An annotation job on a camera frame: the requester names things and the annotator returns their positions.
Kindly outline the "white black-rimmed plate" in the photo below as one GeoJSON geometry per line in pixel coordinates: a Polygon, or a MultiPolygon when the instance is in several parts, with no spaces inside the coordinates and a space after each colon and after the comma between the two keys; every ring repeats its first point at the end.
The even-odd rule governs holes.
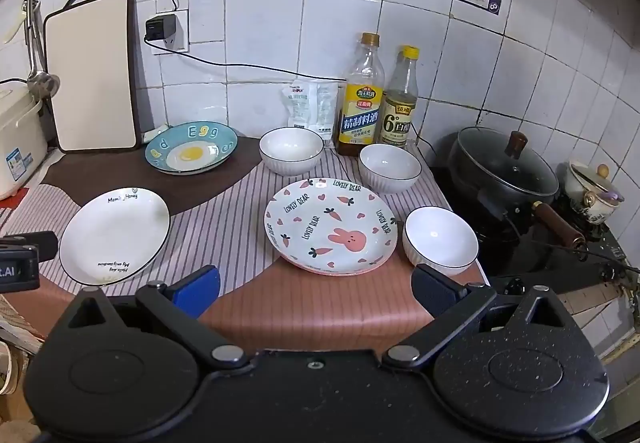
{"type": "Polygon", "coordinates": [[[58,249],[66,275],[78,284],[107,286],[144,270],[169,233],[166,202],[146,188],[104,192],[67,224],[58,249]]]}

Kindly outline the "pink rabbit carrot plate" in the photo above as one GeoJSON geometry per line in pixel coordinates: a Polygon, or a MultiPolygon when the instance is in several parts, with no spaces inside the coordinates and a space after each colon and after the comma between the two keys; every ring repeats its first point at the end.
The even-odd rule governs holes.
{"type": "Polygon", "coordinates": [[[331,177],[296,181],[274,194],[264,223],[273,248],[302,270],[350,277],[376,270],[395,251],[398,224],[372,190],[331,177]]]}

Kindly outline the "teal fried egg plate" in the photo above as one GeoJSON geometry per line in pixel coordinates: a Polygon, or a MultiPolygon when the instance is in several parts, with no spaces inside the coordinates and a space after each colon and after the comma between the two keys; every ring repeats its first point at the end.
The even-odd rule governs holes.
{"type": "Polygon", "coordinates": [[[195,121],[173,126],[146,145],[144,158],[152,168],[170,175],[195,175],[224,163],[238,147],[228,125],[195,121]]]}

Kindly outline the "black gas stove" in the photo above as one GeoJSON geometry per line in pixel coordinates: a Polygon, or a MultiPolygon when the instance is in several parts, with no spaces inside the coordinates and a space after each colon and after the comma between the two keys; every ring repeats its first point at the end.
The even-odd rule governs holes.
{"type": "Polygon", "coordinates": [[[626,261],[611,229],[579,220],[563,195],[555,199],[552,209],[584,235],[583,248],[566,247],[532,212],[515,209],[502,220],[495,218],[454,185],[447,168],[435,166],[432,172],[452,211],[475,232],[480,245],[478,261],[498,293],[516,295],[544,285],[559,295],[639,275],[637,267],[626,261]]]}

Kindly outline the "white rice cooker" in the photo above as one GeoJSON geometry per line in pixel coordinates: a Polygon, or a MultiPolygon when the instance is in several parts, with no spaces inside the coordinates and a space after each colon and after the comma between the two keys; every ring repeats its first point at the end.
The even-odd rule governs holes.
{"type": "Polygon", "coordinates": [[[27,88],[9,84],[1,89],[0,195],[15,195],[47,155],[38,102],[27,88]]]}

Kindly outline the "striped brown pink table mat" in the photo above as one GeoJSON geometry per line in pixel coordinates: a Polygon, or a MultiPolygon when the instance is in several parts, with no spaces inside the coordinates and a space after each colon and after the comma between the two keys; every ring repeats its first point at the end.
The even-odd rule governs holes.
{"type": "Polygon", "coordinates": [[[160,173],[142,150],[67,154],[1,215],[3,234],[62,234],[87,202],[109,190],[139,186],[166,201],[169,234],[151,266],[107,288],[130,296],[149,281],[180,281],[201,267],[220,274],[220,295],[206,325],[249,350],[373,349],[383,351],[431,320],[413,299],[411,264],[396,250],[382,267],[355,277],[324,277],[281,259],[268,241],[268,200],[286,185],[242,138],[230,159],[195,176],[160,173]]]}

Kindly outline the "black wok with lid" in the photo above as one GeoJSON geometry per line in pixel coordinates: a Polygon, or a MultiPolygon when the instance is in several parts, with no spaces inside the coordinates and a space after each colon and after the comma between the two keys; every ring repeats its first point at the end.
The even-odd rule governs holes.
{"type": "Polygon", "coordinates": [[[558,177],[527,143],[520,131],[506,135],[482,126],[460,130],[448,157],[452,181],[499,220],[537,201],[552,202],[560,188],[558,177]]]}

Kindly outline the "hanging metal ladle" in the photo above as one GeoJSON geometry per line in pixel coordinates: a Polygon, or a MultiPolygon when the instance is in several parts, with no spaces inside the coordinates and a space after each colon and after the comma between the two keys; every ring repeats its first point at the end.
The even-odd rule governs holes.
{"type": "Polygon", "coordinates": [[[25,45],[27,50],[29,73],[27,88],[35,99],[51,98],[58,93],[60,78],[51,74],[46,67],[44,48],[39,29],[39,0],[25,0],[25,45]]]}

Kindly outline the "white vinegar bottle yellow cap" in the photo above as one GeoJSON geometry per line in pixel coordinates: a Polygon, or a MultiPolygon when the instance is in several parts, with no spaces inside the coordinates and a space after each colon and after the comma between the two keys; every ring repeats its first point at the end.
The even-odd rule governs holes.
{"type": "Polygon", "coordinates": [[[419,90],[416,81],[416,63],[420,50],[403,45],[397,57],[390,83],[384,91],[381,106],[381,123],[378,141],[404,148],[411,128],[412,114],[416,109],[419,90]]]}

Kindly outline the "yellow label cooking wine bottle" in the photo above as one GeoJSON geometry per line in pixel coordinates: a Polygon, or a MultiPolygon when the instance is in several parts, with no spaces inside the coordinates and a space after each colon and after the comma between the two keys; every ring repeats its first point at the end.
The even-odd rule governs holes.
{"type": "Polygon", "coordinates": [[[357,157],[374,142],[382,103],[385,72],[378,58],[380,36],[364,32],[346,76],[335,147],[343,156],[357,157]]]}

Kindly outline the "white cutting board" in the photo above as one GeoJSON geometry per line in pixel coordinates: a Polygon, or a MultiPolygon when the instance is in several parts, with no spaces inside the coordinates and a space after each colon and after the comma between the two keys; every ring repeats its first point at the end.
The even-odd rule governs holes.
{"type": "Polygon", "coordinates": [[[58,147],[64,152],[141,145],[134,87],[134,0],[67,0],[43,21],[58,147]]]}

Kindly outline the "clear plastic salt bag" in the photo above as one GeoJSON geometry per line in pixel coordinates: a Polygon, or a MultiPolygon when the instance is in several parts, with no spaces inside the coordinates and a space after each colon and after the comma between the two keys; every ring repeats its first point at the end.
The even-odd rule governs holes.
{"type": "Polygon", "coordinates": [[[285,85],[282,98],[288,126],[317,133],[325,142],[332,140],[343,88],[338,82],[294,81],[285,85]]]}

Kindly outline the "black power adapter plug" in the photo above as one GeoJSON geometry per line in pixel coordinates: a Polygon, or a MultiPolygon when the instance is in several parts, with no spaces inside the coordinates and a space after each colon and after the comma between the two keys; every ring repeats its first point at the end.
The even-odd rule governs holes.
{"type": "Polygon", "coordinates": [[[175,14],[155,15],[145,21],[145,39],[147,41],[171,40],[177,31],[175,14]]]}

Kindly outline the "white wall socket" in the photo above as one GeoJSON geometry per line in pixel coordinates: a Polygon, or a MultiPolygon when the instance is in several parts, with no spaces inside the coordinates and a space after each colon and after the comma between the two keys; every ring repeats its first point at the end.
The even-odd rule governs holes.
{"type": "Polygon", "coordinates": [[[173,10],[145,21],[145,39],[154,55],[189,51],[189,12],[173,10]]]}

